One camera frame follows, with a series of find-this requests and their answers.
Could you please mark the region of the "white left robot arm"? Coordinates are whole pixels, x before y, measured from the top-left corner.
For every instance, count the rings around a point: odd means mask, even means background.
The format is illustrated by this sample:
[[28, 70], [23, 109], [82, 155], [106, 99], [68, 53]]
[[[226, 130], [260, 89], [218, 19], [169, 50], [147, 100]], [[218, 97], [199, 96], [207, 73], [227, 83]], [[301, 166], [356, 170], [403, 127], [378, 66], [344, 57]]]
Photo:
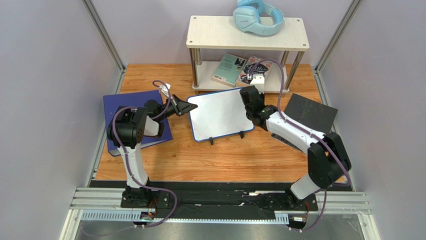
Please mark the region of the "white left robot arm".
[[198, 108], [173, 94], [165, 103], [149, 99], [143, 106], [121, 105], [107, 128], [107, 138], [117, 147], [126, 170], [126, 187], [122, 192], [122, 208], [147, 208], [154, 202], [149, 176], [142, 160], [144, 138], [160, 138], [164, 120], [172, 115], [183, 116]]

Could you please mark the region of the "blue framed whiteboard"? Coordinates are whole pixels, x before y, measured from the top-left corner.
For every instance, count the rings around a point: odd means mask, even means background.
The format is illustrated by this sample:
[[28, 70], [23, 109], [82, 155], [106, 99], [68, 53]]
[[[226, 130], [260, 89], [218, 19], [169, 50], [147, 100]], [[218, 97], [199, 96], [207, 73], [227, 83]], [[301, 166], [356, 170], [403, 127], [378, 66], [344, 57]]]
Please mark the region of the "blue framed whiteboard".
[[244, 133], [255, 128], [246, 116], [241, 89], [239, 87], [187, 98], [187, 102], [197, 105], [196, 109], [189, 112], [192, 136], [196, 142], [212, 142], [230, 135], [243, 138]]

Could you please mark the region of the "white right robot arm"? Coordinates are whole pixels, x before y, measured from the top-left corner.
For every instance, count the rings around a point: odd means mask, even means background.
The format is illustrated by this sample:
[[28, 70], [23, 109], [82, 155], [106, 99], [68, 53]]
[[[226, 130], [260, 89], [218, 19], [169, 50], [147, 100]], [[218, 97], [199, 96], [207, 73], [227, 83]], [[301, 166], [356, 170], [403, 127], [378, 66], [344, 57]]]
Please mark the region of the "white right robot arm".
[[246, 117], [254, 126], [284, 139], [307, 156], [307, 174], [285, 190], [289, 204], [298, 204], [318, 191], [327, 190], [342, 176], [349, 177], [352, 165], [337, 133], [316, 131], [278, 107], [266, 105], [264, 95], [253, 85], [241, 88], [239, 94]]

